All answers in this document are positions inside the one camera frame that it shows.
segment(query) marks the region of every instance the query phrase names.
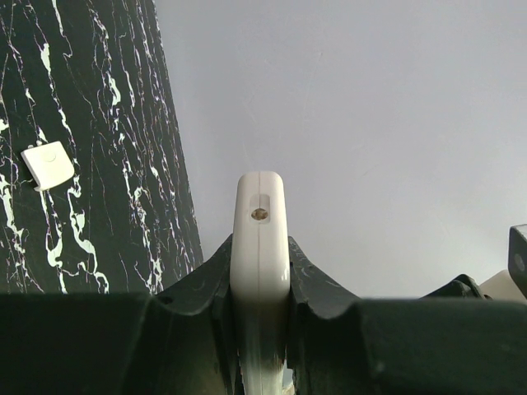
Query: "screw hole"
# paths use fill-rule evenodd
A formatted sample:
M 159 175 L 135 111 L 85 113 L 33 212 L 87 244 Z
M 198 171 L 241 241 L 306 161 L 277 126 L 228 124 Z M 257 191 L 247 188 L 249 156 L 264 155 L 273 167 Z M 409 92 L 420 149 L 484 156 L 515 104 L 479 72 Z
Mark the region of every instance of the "screw hole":
M 253 213 L 250 216 L 252 216 L 257 221 L 262 221 L 262 220 L 265 220 L 269 216 L 269 213 L 263 208 L 257 208 L 256 210 L 253 211 Z
M 159 300 L 161 301 L 162 304 L 170 304 L 170 303 L 172 303 L 174 301 L 169 296 L 160 296 Z
M 525 271 L 525 263 L 524 260 L 521 258 L 521 256 L 517 253 L 514 256 L 514 262 L 516 266 L 520 269 L 521 272 Z

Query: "black marble wall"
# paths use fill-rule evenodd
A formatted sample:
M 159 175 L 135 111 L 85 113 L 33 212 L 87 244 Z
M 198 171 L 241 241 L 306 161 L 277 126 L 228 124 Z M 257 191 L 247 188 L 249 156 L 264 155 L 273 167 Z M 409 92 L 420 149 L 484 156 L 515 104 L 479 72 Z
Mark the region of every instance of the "black marble wall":
M 0 292 L 163 290 L 201 264 L 152 0 L 0 2 Z M 21 151 L 75 176 L 38 193 Z

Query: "screw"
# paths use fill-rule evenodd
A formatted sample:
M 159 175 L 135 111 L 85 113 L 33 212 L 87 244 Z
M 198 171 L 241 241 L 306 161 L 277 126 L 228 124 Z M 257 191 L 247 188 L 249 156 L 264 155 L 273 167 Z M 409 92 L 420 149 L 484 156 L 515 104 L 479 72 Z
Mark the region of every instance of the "screw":
M 269 213 L 263 208 L 257 208 L 256 210 L 253 211 L 253 213 L 250 216 L 252 216 L 257 221 L 261 221 L 261 220 L 266 219 L 269 216 Z

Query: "white plastic bracket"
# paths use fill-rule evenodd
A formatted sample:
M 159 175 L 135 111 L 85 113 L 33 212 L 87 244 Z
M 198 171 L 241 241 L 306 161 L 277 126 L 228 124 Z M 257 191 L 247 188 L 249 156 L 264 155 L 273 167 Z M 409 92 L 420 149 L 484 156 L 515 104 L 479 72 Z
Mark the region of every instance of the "white plastic bracket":
M 38 186 L 35 191 L 42 192 L 68 181 L 75 174 L 72 162 L 60 142 L 30 146 L 22 152 L 22 159 L 30 168 Z
M 283 182 L 273 172 L 238 183 L 231 251 L 236 337 L 247 395 L 282 393 L 291 286 Z

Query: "white plastic part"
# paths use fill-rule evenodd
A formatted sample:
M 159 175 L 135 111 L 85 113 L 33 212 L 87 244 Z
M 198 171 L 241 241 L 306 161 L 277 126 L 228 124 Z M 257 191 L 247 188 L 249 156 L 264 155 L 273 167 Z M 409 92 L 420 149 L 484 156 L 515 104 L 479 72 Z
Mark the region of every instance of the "white plastic part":
M 73 177 L 75 169 L 60 142 L 44 145 L 37 142 L 37 145 L 22 152 L 22 158 L 38 184 L 35 191 L 48 190 Z
M 511 278 L 509 271 L 502 270 L 479 286 L 483 294 L 496 300 L 527 302 L 520 289 Z
M 246 395 L 279 395 L 291 286 L 283 182 L 273 172 L 238 183 L 231 292 Z

